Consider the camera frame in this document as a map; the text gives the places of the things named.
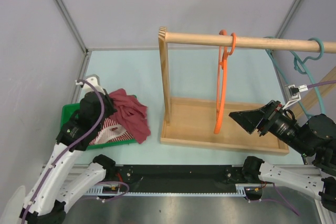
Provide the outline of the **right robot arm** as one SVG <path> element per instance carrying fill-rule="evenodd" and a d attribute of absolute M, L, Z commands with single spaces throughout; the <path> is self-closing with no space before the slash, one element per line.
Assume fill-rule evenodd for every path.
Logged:
<path fill-rule="evenodd" d="M 247 133 L 259 136 L 271 134 L 287 144 L 327 177 L 313 178 L 308 175 L 286 171 L 256 156 L 247 156 L 241 169 L 243 179 L 249 183 L 281 183 L 321 202 L 322 206 L 335 212 L 335 122 L 326 114 L 312 116 L 299 125 L 295 114 L 279 101 L 246 111 L 229 114 Z"/>

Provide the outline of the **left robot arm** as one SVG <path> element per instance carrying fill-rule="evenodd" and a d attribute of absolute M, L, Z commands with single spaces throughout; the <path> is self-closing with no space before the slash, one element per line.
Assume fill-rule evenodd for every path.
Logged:
<path fill-rule="evenodd" d="M 64 185 L 76 159 L 98 136 L 105 119 L 114 112 L 106 90 L 85 94 L 79 109 L 62 126 L 47 165 L 24 200 L 20 213 L 22 223 L 62 223 L 70 208 L 90 187 L 115 178 L 115 161 L 100 154 L 85 172 Z"/>

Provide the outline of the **green plastic tray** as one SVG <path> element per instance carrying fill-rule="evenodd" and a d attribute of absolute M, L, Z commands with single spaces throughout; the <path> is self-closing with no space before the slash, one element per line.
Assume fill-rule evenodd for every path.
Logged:
<path fill-rule="evenodd" d="M 70 118 L 73 115 L 75 115 L 75 112 L 79 109 L 80 109 L 80 103 L 64 105 L 62 108 L 60 128 L 62 128 L 63 125 L 66 124 L 70 120 Z M 93 149 L 99 149 L 99 148 L 90 148 L 89 146 L 87 147 L 87 150 L 93 150 Z"/>

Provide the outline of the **maroon tank top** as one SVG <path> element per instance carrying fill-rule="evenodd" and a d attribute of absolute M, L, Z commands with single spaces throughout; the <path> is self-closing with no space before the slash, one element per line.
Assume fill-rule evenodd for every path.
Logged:
<path fill-rule="evenodd" d="M 109 98 L 116 109 L 110 119 L 123 126 L 139 144 L 142 144 L 151 135 L 148 107 L 141 104 L 136 96 L 128 95 L 125 89 L 111 92 Z"/>

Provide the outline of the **wooden clothes rack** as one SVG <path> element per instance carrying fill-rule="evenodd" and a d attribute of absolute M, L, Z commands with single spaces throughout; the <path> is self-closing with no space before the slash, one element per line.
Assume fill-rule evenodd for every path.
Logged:
<path fill-rule="evenodd" d="M 288 145 L 274 136 L 267 137 L 266 141 L 262 141 L 256 134 L 249 137 L 228 117 L 234 110 L 257 107 L 252 103 L 225 101 L 228 56 L 236 48 L 335 53 L 334 42 L 239 37 L 236 34 L 227 35 L 225 31 L 221 31 L 219 35 L 188 34 L 168 32 L 166 27 L 160 27 L 158 41 L 165 106 L 161 143 L 271 155 L 287 155 Z M 219 48 L 215 101 L 171 96 L 169 44 Z"/>

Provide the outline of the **red white striped tank top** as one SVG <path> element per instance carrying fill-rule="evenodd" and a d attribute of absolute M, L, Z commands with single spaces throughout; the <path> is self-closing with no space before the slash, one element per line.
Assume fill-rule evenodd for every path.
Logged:
<path fill-rule="evenodd" d="M 89 143 L 89 147 L 103 148 L 128 143 L 135 143 L 134 137 L 121 124 L 107 118 L 98 136 Z"/>

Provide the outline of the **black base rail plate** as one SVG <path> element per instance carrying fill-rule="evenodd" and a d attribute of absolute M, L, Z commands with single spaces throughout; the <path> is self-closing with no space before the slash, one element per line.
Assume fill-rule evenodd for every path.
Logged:
<path fill-rule="evenodd" d="M 117 178 L 126 184 L 173 184 L 196 187 L 201 183 L 211 186 L 260 184 L 258 178 L 243 175 L 241 166 L 232 165 L 120 165 L 114 168 Z"/>

